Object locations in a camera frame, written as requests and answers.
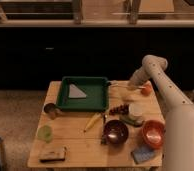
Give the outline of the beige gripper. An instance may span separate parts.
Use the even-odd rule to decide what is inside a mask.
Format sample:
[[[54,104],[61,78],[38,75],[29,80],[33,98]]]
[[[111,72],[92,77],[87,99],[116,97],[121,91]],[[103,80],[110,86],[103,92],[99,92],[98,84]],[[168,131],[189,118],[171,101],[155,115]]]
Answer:
[[[143,67],[140,67],[130,77],[128,81],[128,89],[138,89],[140,86],[143,86],[149,79],[150,76],[147,74],[145,69]]]

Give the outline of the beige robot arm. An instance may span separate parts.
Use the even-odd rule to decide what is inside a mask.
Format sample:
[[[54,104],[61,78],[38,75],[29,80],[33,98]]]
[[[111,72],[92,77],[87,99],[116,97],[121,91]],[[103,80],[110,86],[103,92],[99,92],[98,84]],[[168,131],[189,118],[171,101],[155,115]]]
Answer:
[[[166,103],[162,171],[194,171],[194,103],[165,74],[167,66],[163,57],[144,56],[128,86],[133,89],[152,78]]]

